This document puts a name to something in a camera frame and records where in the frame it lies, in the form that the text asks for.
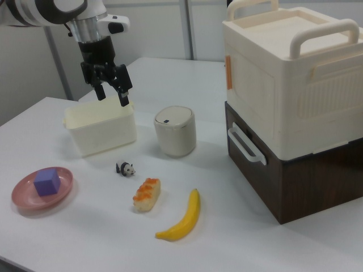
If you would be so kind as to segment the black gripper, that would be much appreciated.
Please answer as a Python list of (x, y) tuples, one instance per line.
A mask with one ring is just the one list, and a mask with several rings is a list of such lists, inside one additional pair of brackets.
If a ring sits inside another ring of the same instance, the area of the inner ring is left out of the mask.
[(120, 105), (125, 107), (129, 104), (128, 93), (133, 87), (128, 70), (124, 64), (116, 66), (114, 63), (115, 51), (110, 36), (98, 41), (79, 42), (84, 62), (81, 62), (83, 77), (90, 84), (99, 101), (106, 98), (102, 86), (103, 71), (105, 67), (106, 82), (117, 92)]

